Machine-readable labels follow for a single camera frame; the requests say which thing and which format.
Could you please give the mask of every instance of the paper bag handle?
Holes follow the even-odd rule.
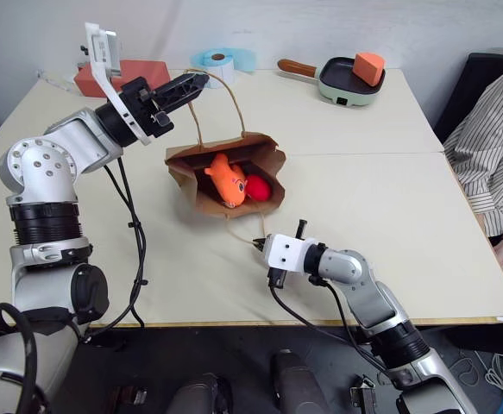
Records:
[[[188,72],[202,72],[202,73],[205,73],[205,74],[211,76],[212,78],[218,80],[221,84],[223,84],[223,86],[226,88],[226,90],[230,94],[230,97],[232,98],[232,101],[234,102],[234,106],[236,107],[236,110],[237,110],[237,115],[240,117],[240,123],[242,124],[242,136],[243,136],[243,133],[245,132],[245,124],[243,123],[242,111],[240,110],[240,106],[237,104],[236,96],[234,95],[234,92],[230,89],[230,87],[226,84],[226,82],[224,82],[217,75],[214,75],[214,74],[212,74],[210,72],[207,72],[207,71],[205,71],[203,69],[196,69],[196,68],[190,67],[190,68],[188,68],[188,69],[186,69],[184,71],[184,73],[188,73]],[[188,102],[188,107],[190,108],[190,112],[192,113],[193,120],[196,122],[196,127],[198,128],[199,146],[202,147],[203,146],[203,136],[201,135],[201,128],[199,127],[198,117],[196,116],[196,112],[195,112],[195,110],[193,108],[192,102]]]

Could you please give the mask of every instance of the plastic toy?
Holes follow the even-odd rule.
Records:
[[[245,192],[255,201],[267,201],[272,195],[270,184],[263,177],[254,174],[248,175]]]
[[[213,184],[218,190],[224,205],[231,209],[237,207],[245,199],[245,174],[237,164],[228,163],[226,154],[218,153],[205,174],[210,175]]]

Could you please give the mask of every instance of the frying pan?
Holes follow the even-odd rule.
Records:
[[[278,60],[278,67],[284,72],[297,73],[318,79],[320,93],[334,104],[363,106],[374,101],[380,91],[386,71],[381,73],[380,82],[370,86],[353,73],[354,59],[332,58],[324,68],[305,65],[294,60]]]

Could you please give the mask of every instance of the orange block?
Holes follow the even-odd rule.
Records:
[[[353,73],[370,86],[376,86],[380,82],[385,63],[377,54],[358,53],[355,56]]]
[[[111,77],[111,84],[118,92],[121,91],[122,85],[139,76],[146,79],[150,89],[156,89],[171,80],[167,71],[167,64],[154,60],[121,60],[121,74],[121,77]],[[102,88],[97,85],[92,77],[89,63],[79,70],[74,80],[84,96],[105,97]]]

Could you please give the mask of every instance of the tape roll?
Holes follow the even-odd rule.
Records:
[[[207,72],[217,75],[228,85],[234,83],[234,58],[232,56],[227,56],[214,49],[209,50],[204,54],[202,65]],[[222,88],[223,84],[214,78],[210,78],[207,86],[216,89]]]
[[[228,85],[234,83],[234,70],[252,72],[255,69],[255,54],[247,49],[233,49],[225,47],[222,49],[211,49],[203,53],[198,53],[191,58],[192,66],[205,69]],[[207,83],[210,88],[222,88],[223,84],[214,78]]]

